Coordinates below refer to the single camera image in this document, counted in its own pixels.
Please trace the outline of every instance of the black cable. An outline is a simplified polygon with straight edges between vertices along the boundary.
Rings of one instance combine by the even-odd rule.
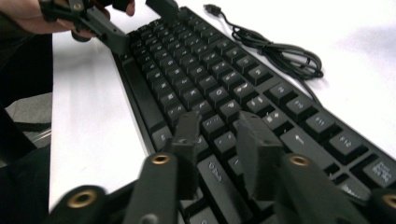
[[[232,26],[232,36],[236,41],[256,49],[258,54],[265,56],[281,72],[299,81],[312,99],[321,105],[318,97],[305,83],[309,79],[323,77],[321,60],[318,55],[297,46],[276,44],[255,31],[235,25],[227,20],[220,7],[209,4],[204,5],[204,8],[216,17],[221,15],[225,22]]]

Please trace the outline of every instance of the black keyboard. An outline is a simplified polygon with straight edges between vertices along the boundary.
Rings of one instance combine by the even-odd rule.
[[[150,153],[166,147],[180,115],[194,110],[202,116],[198,197],[180,202],[180,222],[276,223],[273,202],[250,200],[244,190],[235,152],[241,110],[260,116],[286,152],[315,161],[357,200],[367,201],[371,189],[396,187],[392,158],[194,12],[182,10],[188,16],[181,21],[159,19],[131,32],[131,55],[115,56]]]

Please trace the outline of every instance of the key label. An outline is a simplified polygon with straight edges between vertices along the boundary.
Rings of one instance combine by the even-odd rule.
[[[301,145],[304,144],[304,140],[298,134],[296,134],[296,140],[299,141],[301,143]]]
[[[209,163],[209,169],[212,171],[212,174],[216,178],[216,180],[218,180],[218,182],[221,182],[222,176],[221,174],[219,174],[219,170],[214,162]]]
[[[372,171],[379,177],[381,177],[385,183],[388,183],[392,179],[392,174],[390,173],[390,168],[384,163],[379,162],[372,168]]]

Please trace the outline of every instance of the black key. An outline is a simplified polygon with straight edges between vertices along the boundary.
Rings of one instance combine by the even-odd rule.
[[[179,96],[193,89],[193,87],[194,85],[188,77],[183,77],[175,83],[175,90]]]
[[[202,135],[198,136],[197,144],[195,145],[196,152],[197,152],[197,158],[198,161],[201,161],[202,159],[206,158],[208,155],[212,153],[212,151],[209,149],[209,145],[207,144],[206,140]]]
[[[303,96],[298,96],[287,102],[285,111],[289,117],[298,123],[317,112],[312,106],[312,100]]]
[[[238,119],[239,111],[241,111],[241,109],[241,106],[235,100],[231,100],[219,108],[219,113],[225,122],[230,124],[234,120]]]
[[[235,63],[235,68],[238,72],[245,74],[247,73],[250,69],[256,67],[257,61],[254,59],[252,56],[247,55]]]
[[[130,61],[124,63],[123,68],[131,89],[134,90],[134,99],[140,108],[140,116],[143,118],[148,132],[152,134],[165,125],[163,114],[136,64]]]
[[[296,96],[291,85],[279,83],[267,92],[270,99],[276,104],[283,104]]]
[[[175,129],[177,126],[178,118],[186,112],[187,111],[182,104],[176,105],[166,112],[166,117],[168,118],[168,121],[173,129]]]
[[[317,141],[328,137],[335,129],[335,120],[329,114],[318,112],[305,121],[306,131]]]
[[[337,188],[357,199],[364,201],[368,201],[370,199],[370,190],[354,177],[348,177],[346,180],[338,184]]]
[[[215,50],[220,55],[225,54],[230,48],[235,46],[235,43],[229,39],[220,40],[220,42],[215,46]]]
[[[395,187],[396,163],[386,158],[378,158],[363,168],[363,172],[380,188]]]
[[[202,132],[208,140],[212,140],[226,131],[225,124],[219,115],[202,122]]]
[[[246,53],[242,51],[239,47],[228,50],[225,53],[225,58],[229,63],[236,63],[237,60],[246,56]]]
[[[250,83],[246,82],[233,89],[233,95],[240,105],[244,105],[247,101],[256,97],[258,93]]]
[[[207,77],[207,72],[202,65],[194,66],[189,70],[189,76],[191,80],[196,84],[204,77]]]
[[[171,81],[172,85],[174,85],[180,79],[186,77],[186,74],[183,70],[178,66],[172,66],[165,70],[165,75],[168,80]]]
[[[285,126],[287,126],[288,124],[288,118],[286,117],[286,115],[284,115],[282,112],[279,112],[278,110],[274,110],[273,112],[262,118],[262,120],[273,132],[285,128]]]
[[[228,92],[224,90],[223,87],[219,87],[209,93],[208,100],[215,108],[219,108],[225,102],[230,100],[230,94],[228,94]]]
[[[172,138],[172,133],[168,126],[161,128],[151,135],[152,143],[154,144],[155,150],[161,151],[166,147],[166,142]]]
[[[241,161],[238,159],[238,156],[233,156],[228,160],[228,165],[230,166],[234,178],[238,182],[243,181],[243,174],[244,174],[244,169],[242,168]]]
[[[183,100],[184,105],[188,109],[191,109],[198,102],[202,101],[203,97],[202,97],[201,93],[198,91],[198,89],[194,88],[189,91],[186,91],[182,96],[182,100]]]
[[[208,53],[203,55],[201,60],[204,63],[206,69],[210,69],[213,65],[220,62],[222,59],[217,53],[209,51]]]
[[[259,95],[247,102],[247,111],[256,114],[259,117],[267,116],[269,112],[273,111],[268,99]]]
[[[348,164],[367,151],[354,134],[342,131],[330,140],[327,149],[343,164]]]
[[[221,75],[229,71],[233,71],[233,69],[226,62],[216,63],[209,70],[210,74],[212,74],[216,79],[219,79]]]
[[[165,68],[170,67],[170,66],[175,65],[175,64],[176,64],[176,61],[171,56],[168,56],[168,57],[163,58],[162,60],[160,60],[160,67],[162,69],[165,69]]]
[[[213,108],[208,101],[202,101],[201,103],[193,106],[191,110],[198,111],[203,120],[214,115]]]
[[[218,224],[219,222],[216,220],[215,215],[213,215],[213,211],[210,207],[205,208],[199,213],[195,214],[190,218],[190,224]]]
[[[186,55],[180,59],[180,65],[184,68],[184,71],[186,71],[187,73],[189,72],[190,68],[194,67],[198,63],[199,63],[198,60],[191,54]]]
[[[308,157],[327,173],[333,171],[334,161],[332,156],[299,128],[293,128],[282,134],[280,139],[291,152]]]
[[[215,150],[222,160],[235,154],[236,138],[232,132],[227,132],[224,135],[215,139]]]
[[[215,206],[224,214],[224,223],[240,224],[252,219],[247,204],[215,156],[199,162],[198,170]]]
[[[245,80],[242,79],[242,76],[236,71],[231,71],[230,73],[224,75],[220,80],[221,85],[227,91],[233,90],[233,88],[241,85],[244,82]]]
[[[263,65],[259,65],[247,72],[247,80],[254,86],[262,84],[271,77],[272,75],[269,73],[268,68]]]
[[[219,86],[214,77],[205,77],[198,83],[198,88],[204,95],[208,95],[211,91]]]
[[[221,37],[222,34],[215,29],[209,29],[202,32],[202,38],[206,41],[206,44],[212,44]]]
[[[167,111],[179,103],[180,101],[177,99],[177,95],[174,92],[170,92],[160,99],[163,111]]]

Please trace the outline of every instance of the white surface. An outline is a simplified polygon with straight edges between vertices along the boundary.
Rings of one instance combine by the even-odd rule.
[[[382,1],[179,0],[230,33],[203,4],[276,43],[315,52],[325,77],[309,82],[339,119],[396,158],[396,3]],[[158,18],[136,0],[132,18],[112,11],[124,32]],[[99,41],[54,36],[54,88],[49,206],[86,184],[112,192],[135,180],[145,157],[134,113],[112,60]]]

